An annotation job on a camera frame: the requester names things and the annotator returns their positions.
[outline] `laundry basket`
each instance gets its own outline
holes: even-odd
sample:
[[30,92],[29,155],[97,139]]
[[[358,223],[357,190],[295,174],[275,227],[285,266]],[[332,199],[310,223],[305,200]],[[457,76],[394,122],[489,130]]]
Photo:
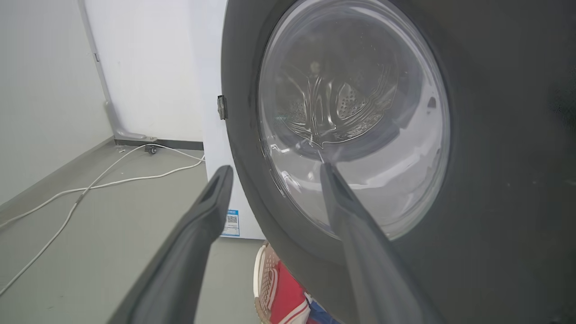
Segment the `laundry basket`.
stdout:
[[258,250],[256,254],[256,262],[254,263],[254,306],[256,313],[260,318],[260,323],[270,324],[270,309],[267,307],[269,292],[272,285],[272,279],[268,275],[280,261],[280,258],[274,252],[274,249],[268,241],[264,241],[264,245]]

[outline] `blue fabric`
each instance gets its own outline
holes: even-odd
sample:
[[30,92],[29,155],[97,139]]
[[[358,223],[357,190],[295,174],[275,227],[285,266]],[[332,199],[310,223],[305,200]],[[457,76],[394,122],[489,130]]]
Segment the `blue fabric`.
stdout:
[[318,322],[318,324],[340,324],[337,320],[333,319],[318,303],[312,302],[310,305],[310,314],[308,318]]

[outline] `power cord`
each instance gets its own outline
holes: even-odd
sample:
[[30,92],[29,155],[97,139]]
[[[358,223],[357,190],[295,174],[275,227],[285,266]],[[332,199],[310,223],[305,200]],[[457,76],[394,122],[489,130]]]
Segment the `power cord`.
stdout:
[[[157,146],[157,147],[160,147],[160,148],[170,149],[170,150],[173,150],[173,151],[178,152],[178,153],[180,153],[180,154],[186,155],[186,156],[188,156],[188,157],[192,157],[193,159],[197,159],[197,160],[199,160],[199,161],[198,161],[198,163],[196,163],[196,164],[194,164],[194,165],[190,165],[190,166],[187,166],[187,167],[174,169],[174,170],[172,170],[172,171],[166,172],[166,173],[161,174],[161,175],[141,176],[141,177],[138,177],[138,178],[125,179],[125,180],[120,180],[120,181],[115,181],[115,182],[111,182],[111,183],[102,184],[102,185],[100,185],[100,186],[94,186],[94,184],[95,184],[96,182],[98,182],[98,180],[100,180],[100,179],[106,174],[106,172],[108,172],[114,165],[116,165],[116,163],[120,162],[123,158],[127,157],[128,155],[130,155],[130,153],[132,153],[132,152],[136,151],[137,149],[142,148],[142,147],[144,147],[144,146],[146,146],[146,145],[152,145],[152,146]],[[7,222],[1,224],[1,225],[0,225],[0,228],[8,225],[8,223],[11,223],[11,222],[13,222],[13,221],[16,221],[16,220],[18,220],[18,219],[20,219],[20,218],[23,218],[23,217],[27,216],[27,215],[30,215],[31,213],[33,213],[33,212],[37,211],[38,209],[46,206],[47,204],[49,204],[51,201],[53,201],[54,199],[56,199],[56,198],[58,198],[58,197],[61,197],[61,196],[65,195],[65,194],[73,193],[73,192],[76,192],[76,191],[82,191],[82,194],[80,194],[80,197],[78,197],[78,199],[76,200],[76,202],[75,202],[74,205],[72,206],[72,209],[70,209],[70,212],[68,213],[68,216],[66,217],[66,220],[64,221],[64,224],[62,224],[62,226],[60,227],[60,229],[58,230],[58,232],[56,232],[56,234],[48,241],[48,243],[46,243],[46,245],[40,250],[40,252],[38,252],[38,254],[36,254],[36,256],[35,256],[32,260],[31,260],[30,262],[28,262],[28,264],[27,264],[24,268],[22,268],[22,270],[20,270],[20,271],[14,276],[14,278],[12,278],[12,279],[6,284],[6,286],[0,291],[0,296],[2,296],[2,295],[4,294],[4,292],[6,292],[6,291],[8,290],[8,288],[10,288],[10,286],[12,286],[12,284],[14,284],[14,282],[16,282],[16,280],[18,280],[18,278],[19,278],[20,276],[22,276],[22,274],[23,274],[26,270],[28,270],[28,268],[29,268],[38,258],[40,258],[40,256],[42,255],[42,253],[44,253],[44,251],[48,248],[48,246],[50,246],[50,244],[52,244],[52,242],[58,237],[58,235],[60,235],[60,233],[62,232],[62,230],[64,230],[64,227],[66,227],[66,225],[67,225],[68,222],[70,221],[70,217],[72,216],[72,213],[74,213],[74,210],[76,209],[76,207],[78,206],[78,204],[80,203],[80,201],[82,201],[82,199],[84,198],[84,196],[86,196],[86,193],[88,192],[88,190],[90,190],[90,189],[97,189],[97,188],[104,188],[104,187],[108,187],[108,186],[113,186],[113,185],[115,185],[115,184],[120,184],[120,183],[124,183],[124,182],[135,181],[135,180],[161,178],[161,177],[163,177],[163,176],[167,176],[167,175],[172,174],[172,173],[177,172],[177,171],[181,171],[181,170],[185,170],[185,169],[190,169],[190,168],[196,167],[197,165],[199,165],[199,164],[202,163],[203,161],[204,161],[204,156],[202,156],[202,158],[197,158],[197,157],[195,157],[195,156],[188,155],[188,154],[186,154],[186,153],[184,153],[184,152],[181,152],[181,151],[176,150],[176,149],[173,149],[173,148],[169,148],[169,147],[167,147],[167,146],[163,146],[163,145],[159,145],[159,144],[145,144],[145,145],[141,145],[141,146],[139,146],[139,147],[131,150],[130,152],[126,153],[124,156],[122,156],[121,158],[119,158],[118,161],[116,161],[116,162],[114,162],[112,165],[110,165],[110,166],[109,166],[104,172],[102,172],[102,174],[99,175],[98,178],[96,178],[96,180],[94,180],[88,187],[86,187],[86,188],[78,188],[78,189],[71,189],[71,190],[63,191],[63,192],[55,195],[54,197],[50,198],[49,200],[45,201],[45,202],[44,202],[43,204],[41,204],[40,206],[38,206],[38,207],[36,207],[36,208],[34,208],[34,209],[32,209],[32,210],[24,213],[24,214],[21,214],[21,215],[18,215],[18,216],[16,216],[16,217],[14,217],[14,218],[11,218],[11,219],[8,220]]]

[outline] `gray floor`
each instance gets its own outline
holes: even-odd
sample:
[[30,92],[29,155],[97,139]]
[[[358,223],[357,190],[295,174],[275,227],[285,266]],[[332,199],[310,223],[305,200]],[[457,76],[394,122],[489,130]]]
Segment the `gray floor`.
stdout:
[[[10,202],[0,223],[53,195],[87,186],[125,155],[112,144],[65,166]],[[187,151],[201,157],[201,151]],[[130,154],[99,184],[158,175],[195,163],[161,149]],[[0,297],[0,323],[103,323],[206,184],[204,164],[164,178],[95,189],[46,252]],[[32,259],[64,222],[79,193],[58,198],[0,229],[0,288]],[[261,241],[220,238],[210,251],[196,323],[258,323],[252,268]]]

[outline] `red fabric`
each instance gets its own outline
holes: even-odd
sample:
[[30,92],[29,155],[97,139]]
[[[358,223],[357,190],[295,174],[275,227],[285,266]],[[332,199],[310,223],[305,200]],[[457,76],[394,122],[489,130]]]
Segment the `red fabric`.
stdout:
[[[282,262],[278,263],[278,287],[276,289],[276,297],[270,309],[270,322],[278,324],[295,308],[301,306],[305,302],[304,290],[300,284],[292,277],[288,269]],[[291,318],[302,312],[298,312],[291,316]]]

